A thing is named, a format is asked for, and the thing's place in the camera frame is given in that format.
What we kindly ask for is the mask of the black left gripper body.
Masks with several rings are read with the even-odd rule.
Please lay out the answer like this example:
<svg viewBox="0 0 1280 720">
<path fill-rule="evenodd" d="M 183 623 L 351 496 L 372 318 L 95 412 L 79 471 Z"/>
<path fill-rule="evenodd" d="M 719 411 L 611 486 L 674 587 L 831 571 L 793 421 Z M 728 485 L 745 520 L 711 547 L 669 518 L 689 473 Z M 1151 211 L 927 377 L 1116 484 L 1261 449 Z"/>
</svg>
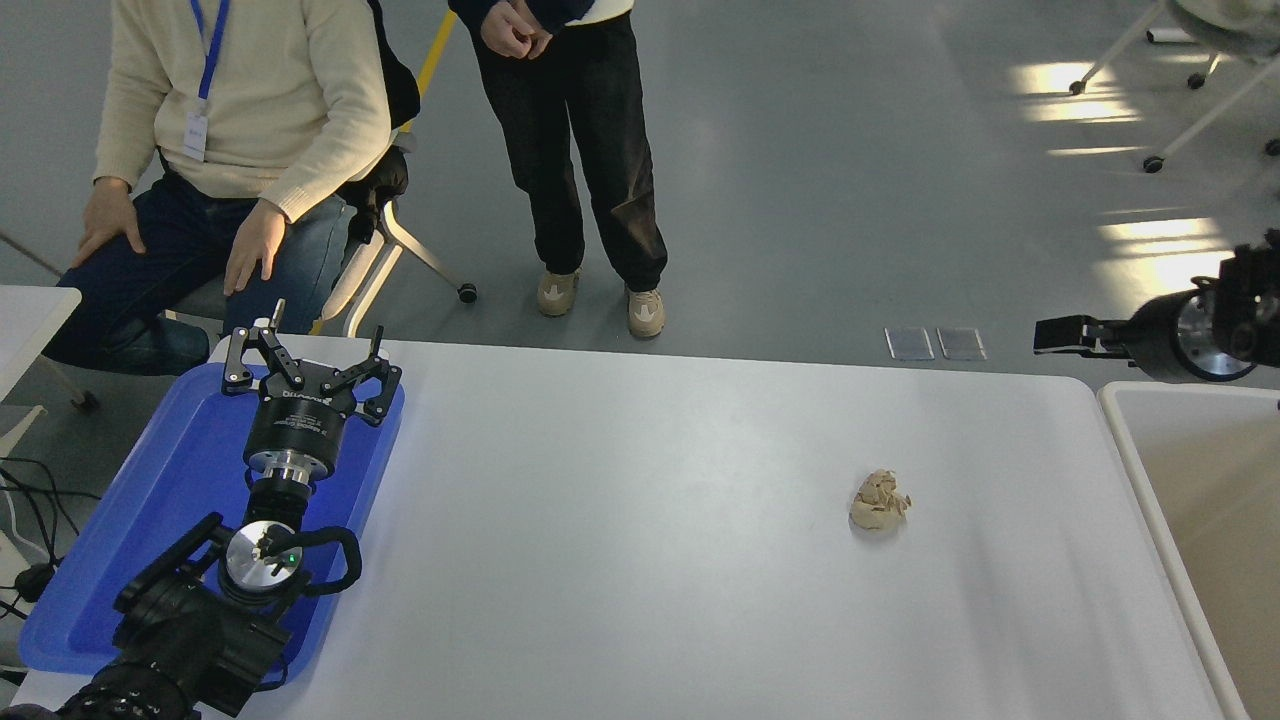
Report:
<svg viewBox="0 0 1280 720">
<path fill-rule="evenodd" d="M 353 395 L 335 397 L 283 389 L 261 395 L 244 446 L 244 464 L 257 473 L 294 466 L 310 473 L 333 473 L 346 423 L 353 414 Z"/>
</svg>

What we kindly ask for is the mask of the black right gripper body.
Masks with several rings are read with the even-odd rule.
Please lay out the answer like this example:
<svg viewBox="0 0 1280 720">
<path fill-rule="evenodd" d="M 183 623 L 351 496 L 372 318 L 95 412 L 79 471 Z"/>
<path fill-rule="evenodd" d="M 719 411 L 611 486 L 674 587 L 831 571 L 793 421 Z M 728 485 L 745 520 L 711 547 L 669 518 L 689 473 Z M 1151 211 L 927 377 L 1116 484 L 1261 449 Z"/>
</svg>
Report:
<svg viewBox="0 0 1280 720">
<path fill-rule="evenodd" d="M 1128 322 L 1128 354 L 1149 378 L 1167 383 L 1199 379 L 1178 336 L 1179 319 L 1197 297 L 1196 290 L 1158 296 L 1143 304 Z"/>
</svg>

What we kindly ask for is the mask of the person's right hand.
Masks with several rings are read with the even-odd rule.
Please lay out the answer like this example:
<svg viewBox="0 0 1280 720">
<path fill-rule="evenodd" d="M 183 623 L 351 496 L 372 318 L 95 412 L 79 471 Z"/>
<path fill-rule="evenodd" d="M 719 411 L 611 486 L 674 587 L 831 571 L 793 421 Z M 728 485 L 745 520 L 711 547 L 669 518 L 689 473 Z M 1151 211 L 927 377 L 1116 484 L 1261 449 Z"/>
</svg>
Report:
<svg viewBox="0 0 1280 720">
<path fill-rule="evenodd" d="M 499 56 L 529 59 L 540 53 L 538 31 L 507 1 L 490 6 L 479 33 L 484 45 Z"/>
<path fill-rule="evenodd" d="M 70 268 L 82 266 L 97 251 L 122 236 L 134 254 L 147 252 L 141 238 L 131 186 L 123 178 L 102 176 L 93 181 L 92 192 L 84 206 L 83 227 Z"/>
</svg>

